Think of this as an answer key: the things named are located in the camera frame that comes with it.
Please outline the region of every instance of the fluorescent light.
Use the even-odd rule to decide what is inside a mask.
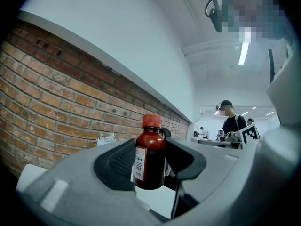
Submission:
[[[269,114],[266,114],[266,115],[270,115],[270,114],[272,114],[272,113],[274,113],[274,111],[272,111],[271,113],[269,113]]]
[[[249,43],[243,43],[240,52],[240,58],[238,65],[244,65],[246,60],[246,54],[248,53]]]

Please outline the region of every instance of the person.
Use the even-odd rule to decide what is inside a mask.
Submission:
[[[209,139],[209,131],[204,129],[204,127],[201,127],[200,128],[201,132],[200,132],[200,135],[203,136],[203,139]]]
[[[246,127],[245,119],[241,115],[236,114],[233,105],[229,100],[224,100],[221,103],[220,111],[224,111],[225,116],[228,116],[227,120],[224,122],[224,126],[222,127],[225,134],[230,131],[235,132]]]
[[[248,126],[252,125],[253,122],[254,122],[254,120],[252,118],[249,118],[248,121],[247,121]]]

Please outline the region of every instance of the bottle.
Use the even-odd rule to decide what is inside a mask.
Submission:
[[[144,132],[136,140],[134,183],[142,189],[161,187],[165,176],[165,140],[159,134],[161,117],[146,114],[143,117]]]

